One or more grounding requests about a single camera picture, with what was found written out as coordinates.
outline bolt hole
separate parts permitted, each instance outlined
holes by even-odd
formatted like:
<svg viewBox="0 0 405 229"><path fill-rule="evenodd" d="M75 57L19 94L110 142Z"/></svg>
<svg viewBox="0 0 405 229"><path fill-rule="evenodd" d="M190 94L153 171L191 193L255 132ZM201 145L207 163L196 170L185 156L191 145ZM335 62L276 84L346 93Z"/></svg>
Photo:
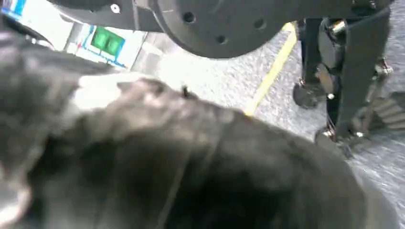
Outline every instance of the bolt hole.
<svg viewBox="0 0 405 229"><path fill-rule="evenodd" d="M193 22L195 22L195 16L194 16L193 13L187 12L187 13L185 13L185 14L183 15L183 20L184 20L186 23L193 23Z"/></svg>
<svg viewBox="0 0 405 229"><path fill-rule="evenodd" d="M255 26L256 29L262 30L262 29L264 29L266 27L266 22L265 22L265 20L260 18L257 21L255 21L254 26Z"/></svg>
<svg viewBox="0 0 405 229"><path fill-rule="evenodd" d="M218 37L216 38L216 41L217 41L218 43L220 43L220 44L225 44L225 43L228 41L228 39L227 39L225 36L218 36Z"/></svg>

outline yellow floor line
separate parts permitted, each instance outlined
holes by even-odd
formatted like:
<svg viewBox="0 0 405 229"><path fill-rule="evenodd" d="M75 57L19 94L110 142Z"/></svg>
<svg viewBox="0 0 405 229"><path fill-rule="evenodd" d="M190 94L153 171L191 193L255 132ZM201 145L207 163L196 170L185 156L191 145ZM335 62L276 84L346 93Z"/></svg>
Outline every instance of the yellow floor line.
<svg viewBox="0 0 405 229"><path fill-rule="evenodd" d="M245 109L245 114L247 116L253 116L253 114L257 109L257 106L266 96L270 86L273 84L274 80L277 78L278 74L282 70L284 63L287 61L288 56L290 55L292 49L294 48L295 43L297 42L297 36L295 34L294 27L291 23L287 23L283 27L283 30L291 31L291 33L287 37L286 42L284 43L276 59L274 60L274 63L271 66L270 71L267 73L258 90L256 91L255 95L253 96L252 101L248 104L247 108Z"/></svg>

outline tripod leg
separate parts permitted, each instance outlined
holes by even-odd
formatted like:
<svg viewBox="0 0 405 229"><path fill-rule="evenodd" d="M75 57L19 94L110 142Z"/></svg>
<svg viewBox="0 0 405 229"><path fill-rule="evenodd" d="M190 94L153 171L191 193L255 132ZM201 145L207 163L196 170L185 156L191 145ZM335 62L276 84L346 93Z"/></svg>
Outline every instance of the tripod leg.
<svg viewBox="0 0 405 229"><path fill-rule="evenodd" d="M322 95L319 80L316 77L317 67L320 63L318 50L319 26L322 19L305 19L298 21L298 37L301 41L302 76L294 86L293 99L303 108L316 107Z"/></svg>

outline green sign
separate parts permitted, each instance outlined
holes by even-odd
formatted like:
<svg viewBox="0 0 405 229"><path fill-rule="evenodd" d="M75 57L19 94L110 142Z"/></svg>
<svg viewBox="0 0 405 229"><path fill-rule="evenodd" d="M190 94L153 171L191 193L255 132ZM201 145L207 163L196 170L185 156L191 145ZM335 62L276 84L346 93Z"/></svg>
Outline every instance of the green sign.
<svg viewBox="0 0 405 229"><path fill-rule="evenodd" d="M108 54L117 56L124 40L124 38L103 27L97 27L91 45Z"/></svg>

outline blue stripe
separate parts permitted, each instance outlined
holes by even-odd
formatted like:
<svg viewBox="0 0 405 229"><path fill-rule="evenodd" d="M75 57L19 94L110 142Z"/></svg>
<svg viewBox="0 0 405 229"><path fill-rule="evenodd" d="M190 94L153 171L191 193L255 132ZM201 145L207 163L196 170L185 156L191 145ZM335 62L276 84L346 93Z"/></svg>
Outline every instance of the blue stripe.
<svg viewBox="0 0 405 229"><path fill-rule="evenodd" d="M14 10L14 12L17 15L22 16L22 11L24 10L24 6L25 6L26 2L27 2L27 0L17 0L17 4L16 4L15 10Z"/></svg>
<svg viewBox="0 0 405 229"><path fill-rule="evenodd" d="M21 15L16 14L15 12L11 11L8 8L1 8L1 12L4 14L9 15L12 17L14 20L19 21L21 19Z"/></svg>
<svg viewBox="0 0 405 229"><path fill-rule="evenodd" d="M83 47L86 46L87 40L89 39L89 37L91 36L91 33L94 31L95 28L96 28L96 27L95 27L94 25L90 26L90 32L89 32L89 34L86 36L85 41L84 41L83 44L82 44Z"/></svg>
<svg viewBox="0 0 405 229"><path fill-rule="evenodd" d="M121 53L122 47L124 47L125 44L125 39L122 41L122 43L120 44L117 53L115 54L115 61L117 61L119 54Z"/></svg>
<svg viewBox="0 0 405 229"><path fill-rule="evenodd" d="M102 58L106 59L107 62L110 62L110 63L113 63L113 64L115 64L115 65L117 65L117 66L120 66L120 67L125 68L125 65L123 65L123 64L121 64L121 63L118 63L117 61L114 61L114 60L111 60L111 59L109 59L109 58L107 58L107 57L105 57L105 56L102 56L102 55L96 53L95 51L90 50L90 49L88 49L88 48L86 48L86 47L84 47L84 46L82 46L82 48L85 49L85 50L87 50L87 51L89 51L89 52L91 52L91 53L93 53L94 55L101 56Z"/></svg>

